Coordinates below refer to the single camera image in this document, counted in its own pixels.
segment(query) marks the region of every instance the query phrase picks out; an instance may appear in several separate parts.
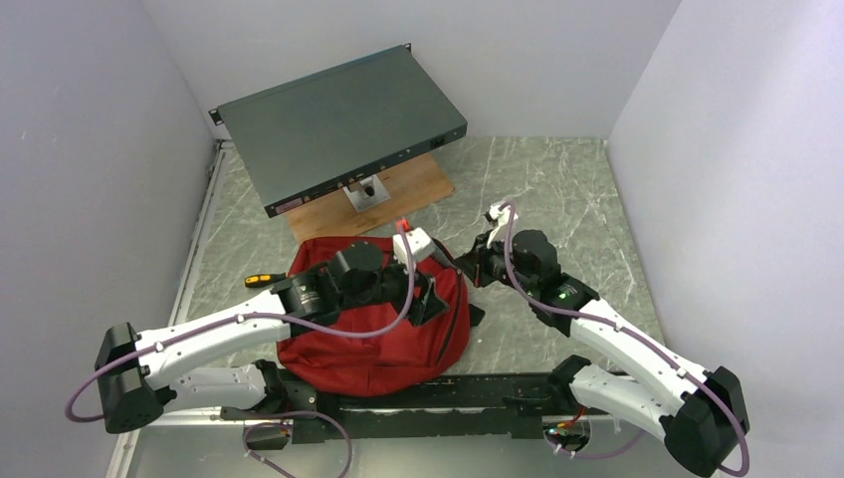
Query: gray wall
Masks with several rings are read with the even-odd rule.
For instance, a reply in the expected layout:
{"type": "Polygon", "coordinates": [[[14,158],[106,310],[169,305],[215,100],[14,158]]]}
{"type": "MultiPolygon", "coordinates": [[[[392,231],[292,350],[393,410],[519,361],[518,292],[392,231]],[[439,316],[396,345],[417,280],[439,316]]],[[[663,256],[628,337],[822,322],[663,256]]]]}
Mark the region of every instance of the gray wall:
{"type": "Polygon", "coordinates": [[[844,467],[841,25],[685,0],[609,140],[667,341],[742,379],[751,477],[844,467]]]}
{"type": "Polygon", "coordinates": [[[107,327],[166,324],[212,137],[137,0],[3,2],[0,112],[0,476],[103,476],[64,402],[107,327]]]}
{"type": "Polygon", "coordinates": [[[471,134],[607,136],[680,2],[143,3],[203,111],[411,42],[471,134]]]}

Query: tabletop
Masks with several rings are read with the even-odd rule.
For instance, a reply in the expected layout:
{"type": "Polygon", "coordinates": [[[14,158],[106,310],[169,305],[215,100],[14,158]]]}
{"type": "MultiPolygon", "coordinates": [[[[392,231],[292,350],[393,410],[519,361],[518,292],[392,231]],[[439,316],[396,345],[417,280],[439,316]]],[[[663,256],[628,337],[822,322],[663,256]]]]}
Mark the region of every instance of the tabletop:
{"type": "MultiPolygon", "coordinates": [[[[602,141],[595,137],[466,137],[433,152],[455,193],[407,216],[455,255],[484,232],[484,212],[514,203],[518,229],[540,229],[557,248],[562,270],[598,291],[625,319],[663,341],[602,141]]],[[[243,278],[284,272],[298,246],[284,218],[264,212],[240,156],[225,175],[198,268],[188,320],[248,300],[257,291],[243,278]]],[[[393,234],[390,224],[369,236],[393,234]]],[[[612,366],[597,351],[535,318],[515,291],[494,284],[470,288],[470,301],[487,314],[469,346],[447,373],[550,371],[569,355],[612,366]]],[[[215,366],[277,361],[267,344],[217,360],[215,366]]]]}

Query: red bag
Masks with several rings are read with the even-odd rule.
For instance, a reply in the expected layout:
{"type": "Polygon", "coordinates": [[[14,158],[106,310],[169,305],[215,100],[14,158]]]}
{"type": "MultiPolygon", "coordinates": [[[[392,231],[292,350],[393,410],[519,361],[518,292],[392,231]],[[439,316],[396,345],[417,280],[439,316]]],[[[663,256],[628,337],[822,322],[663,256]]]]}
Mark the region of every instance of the red bag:
{"type": "MultiPolygon", "coordinates": [[[[328,261],[338,250],[362,239],[320,237],[306,241],[299,248],[290,274],[328,261]]],[[[392,252],[390,238],[365,240],[384,252],[392,252]]],[[[437,295],[449,304],[448,311],[420,327],[403,321],[389,333],[372,339],[347,339],[319,332],[302,334],[278,343],[279,361],[318,390],[355,396],[392,393],[439,376],[460,358],[469,341],[469,291],[462,275],[431,258],[417,268],[436,278],[437,295]]],[[[331,328],[375,331],[392,323],[396,316],[390,304],[368,306],[343,311],[331,328]]]]}

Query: port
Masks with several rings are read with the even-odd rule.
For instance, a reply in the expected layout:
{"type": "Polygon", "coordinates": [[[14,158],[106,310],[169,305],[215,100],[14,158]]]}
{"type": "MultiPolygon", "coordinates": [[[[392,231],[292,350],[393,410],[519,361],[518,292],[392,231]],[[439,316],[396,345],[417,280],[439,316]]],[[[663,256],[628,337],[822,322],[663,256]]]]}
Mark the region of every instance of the port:
{"type": "Polygon", "coordinates": [[[441,135],[431,139],[431,149],[436,149],[446,143],[446,136],[441,135]]]}

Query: black zipper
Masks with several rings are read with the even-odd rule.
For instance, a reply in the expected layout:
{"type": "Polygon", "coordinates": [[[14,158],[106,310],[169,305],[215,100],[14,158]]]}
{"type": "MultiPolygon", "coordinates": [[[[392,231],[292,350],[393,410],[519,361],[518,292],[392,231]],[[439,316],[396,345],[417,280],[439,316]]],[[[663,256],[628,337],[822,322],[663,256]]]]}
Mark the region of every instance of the black zipper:
{"type": "Polygon", "coordinates": [[[448,347],[449,342],[451,341],[451,336],[454,334],[454,328],[457,325],[457,315],[460,314],[460,300],[463,299],[463,273],[455,270],[455,275],[457,275],[457,300],[455,301],[454,307],[454,314],[451,316],[451,325],[449,326],[449,331],[446,333],[445,341],[443,341],[443,346],[440,348],[440,352],[437,355],[437,363],[443,359],[443,355],[446,352],[446,348],[448,347]]]}

